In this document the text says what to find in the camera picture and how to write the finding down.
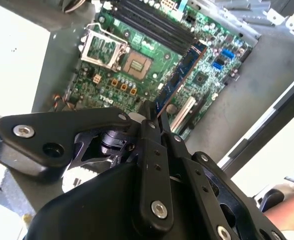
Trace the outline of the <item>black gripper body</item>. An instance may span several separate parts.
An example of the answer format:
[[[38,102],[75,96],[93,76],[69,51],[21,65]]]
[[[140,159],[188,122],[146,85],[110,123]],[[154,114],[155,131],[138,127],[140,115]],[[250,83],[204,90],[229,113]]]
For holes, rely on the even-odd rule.
[[[47,203],[26,239],[204,240],[190,188],[171,159],[160,129],[141,128],[125,163]]]

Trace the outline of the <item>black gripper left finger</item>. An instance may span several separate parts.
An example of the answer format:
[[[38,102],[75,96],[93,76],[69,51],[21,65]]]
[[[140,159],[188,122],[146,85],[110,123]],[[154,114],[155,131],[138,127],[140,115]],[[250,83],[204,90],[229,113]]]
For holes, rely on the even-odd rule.
[[[139,108],[142,120],[116,107],[40,112],[0,118],[0,165],[24,175],[20,183],[0,184],[0,203],[22,215],[35,213],[61,196],[46,184],[68,169],[135,152],[141,128],[160,129],[155,103]]]

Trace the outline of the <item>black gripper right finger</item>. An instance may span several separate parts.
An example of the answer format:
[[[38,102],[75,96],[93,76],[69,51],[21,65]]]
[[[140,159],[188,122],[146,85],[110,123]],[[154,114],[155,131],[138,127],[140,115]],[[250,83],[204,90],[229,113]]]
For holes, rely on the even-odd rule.
[[[204,152],[190,154],[161,114],[161,131],[169,149],[170,169],[182,177],[195,201],[194,224],[205,240],[283,240],[284,235]]]

